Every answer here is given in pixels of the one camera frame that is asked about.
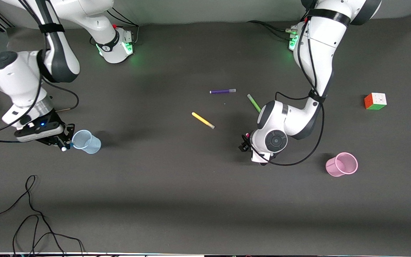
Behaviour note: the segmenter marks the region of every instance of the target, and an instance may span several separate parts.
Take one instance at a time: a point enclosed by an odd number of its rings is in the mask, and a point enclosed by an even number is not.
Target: dark gray tabletop
[[[80,105],[61,117],[92,131],[103,148],[88,155],[38,142],[0,144],[0,211],[36,174],[35,207],[88,252],[411,256],[411,16],[349,28],[334,59],[323,140],[294,167],[260,166],[238,150],[240,135],[256,129],[248,93],[263,106],[276,91],[309,91],[286,42],[264,27],[143,26],[134,56],[117,65],[98,55],[86,31],[66,35],[81,73],[62,86],[80,95]],[[10,38],[16,51],[42,48],[38,31],[17,29]],[[73,104],[46,88],[58,108]],[[209,94],[227,88],[237,93]],[[388,106],[365,110],[371,92],[386,93]],[[10,104],[0,93],[0,117]],[[306,156],[319,128],[290,139],[276,161]],[[343,151],[359,169],[331,177],[326,160]],[[11,251],[31,213],[26,201],[0,218],[0,252]],[[24,251],[33,226],[20,232]],[[76,242],[60,243],[78,252]],[[41,250],[58,252],[51,238]]]

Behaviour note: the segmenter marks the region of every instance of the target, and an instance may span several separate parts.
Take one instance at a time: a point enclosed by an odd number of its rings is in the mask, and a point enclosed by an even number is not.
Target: pink cup
[[[326,170],[333,177],[353,174],[357,170],[357,160],[350,153],[339,153],[326,162]]]

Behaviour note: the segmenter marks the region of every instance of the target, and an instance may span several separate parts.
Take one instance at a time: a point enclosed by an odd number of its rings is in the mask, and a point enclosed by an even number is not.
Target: white wall
[[[130,20],[144,24],[193,22],[293,21],[303,13],[300,0],[115,0],[114,7]],[[36,28],[24,10],[0,0],[0,12],[16,26]],[[375,18],[411,15],[411,0],[383,0]],[[77,27],[63,21],[66,28]]]

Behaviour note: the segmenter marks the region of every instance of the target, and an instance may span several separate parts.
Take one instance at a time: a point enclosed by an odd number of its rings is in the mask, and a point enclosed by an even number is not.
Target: light blue plastic cup
[[[101,140],[93,136],[88,130],[80,130],[72,137],[75,149],[84,150],[89,154],[96,153],[101,148]]]

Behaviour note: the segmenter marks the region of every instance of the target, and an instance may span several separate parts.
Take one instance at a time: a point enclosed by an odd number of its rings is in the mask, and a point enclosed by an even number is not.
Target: purple marker
[[[210,90],[210,94],[235,93],[235,89]]]

